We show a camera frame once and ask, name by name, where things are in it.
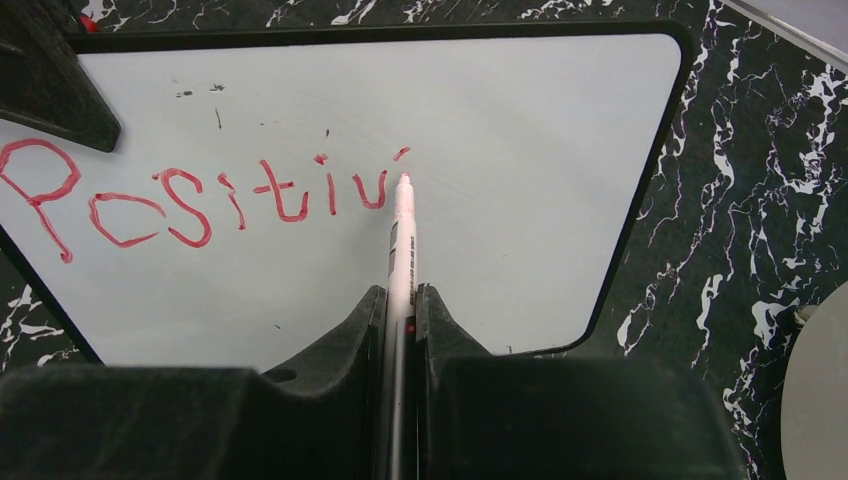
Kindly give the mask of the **white marker pen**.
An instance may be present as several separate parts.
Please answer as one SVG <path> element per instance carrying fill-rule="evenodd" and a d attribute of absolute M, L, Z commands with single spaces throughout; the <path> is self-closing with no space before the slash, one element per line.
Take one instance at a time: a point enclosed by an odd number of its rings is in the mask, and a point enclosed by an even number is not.
<path fill-rule="evenodd" d="M 411 177 L 400 175 L 395 188 L 390 235 L 380 424 L 375 477 L 402 479 L 406 467 L 406 386 L 408 344 L 414 338 L 417 292 L 417 226 Z"/>

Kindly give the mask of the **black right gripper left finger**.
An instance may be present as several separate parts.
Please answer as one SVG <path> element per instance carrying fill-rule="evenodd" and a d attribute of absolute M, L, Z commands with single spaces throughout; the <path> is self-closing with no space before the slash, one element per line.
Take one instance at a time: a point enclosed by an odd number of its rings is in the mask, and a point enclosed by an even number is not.
<path fill-rule="evenodd" d="M 285 362 L 65 365 L 1 382 L 5 479 L 368 479 L 386 292 Z"/>

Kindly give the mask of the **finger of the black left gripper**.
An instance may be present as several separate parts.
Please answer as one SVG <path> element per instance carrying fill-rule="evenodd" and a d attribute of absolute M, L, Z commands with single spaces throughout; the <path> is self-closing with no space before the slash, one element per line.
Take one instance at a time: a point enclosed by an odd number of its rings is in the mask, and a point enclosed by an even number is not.
<path fill-rule="evenodd" d="M 121 126 L 69 41 L 86 36 L 68 1 L 1 2 L 1 118 L 102 152 Z"/>

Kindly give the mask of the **red marker cap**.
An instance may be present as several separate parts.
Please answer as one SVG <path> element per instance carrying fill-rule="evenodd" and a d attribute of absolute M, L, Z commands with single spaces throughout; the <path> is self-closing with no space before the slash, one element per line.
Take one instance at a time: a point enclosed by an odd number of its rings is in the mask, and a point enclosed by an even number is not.
<path fill-rule="evenodd" d="M 96 21 L 85 14 L 79 15 L 79 20 L 88 33 L 96 33 L 99 31 L 99 25 Z"/>

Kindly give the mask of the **small white whiteboard black frame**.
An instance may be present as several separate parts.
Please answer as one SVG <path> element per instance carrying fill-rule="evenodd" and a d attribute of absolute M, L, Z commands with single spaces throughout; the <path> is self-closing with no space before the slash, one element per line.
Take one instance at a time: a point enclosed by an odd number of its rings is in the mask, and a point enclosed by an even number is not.
<path fill-rule="evenodd" d="M 267 369 L 418 278 L 496 353 L 583 341 L 694 47 L 671 21 L 87 35 L 108 152 L 1 124 L 1 232 L 109 365 Z"/>

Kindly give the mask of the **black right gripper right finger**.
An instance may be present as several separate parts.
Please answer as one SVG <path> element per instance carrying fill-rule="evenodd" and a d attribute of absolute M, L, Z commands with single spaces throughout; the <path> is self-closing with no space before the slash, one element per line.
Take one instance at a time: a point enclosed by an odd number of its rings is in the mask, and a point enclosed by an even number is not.
<path fill-rule="evenodd" d="M 741 479 L 723 410 L 652 360 L 495 356 L 417 292 L 424 479 Z"/>

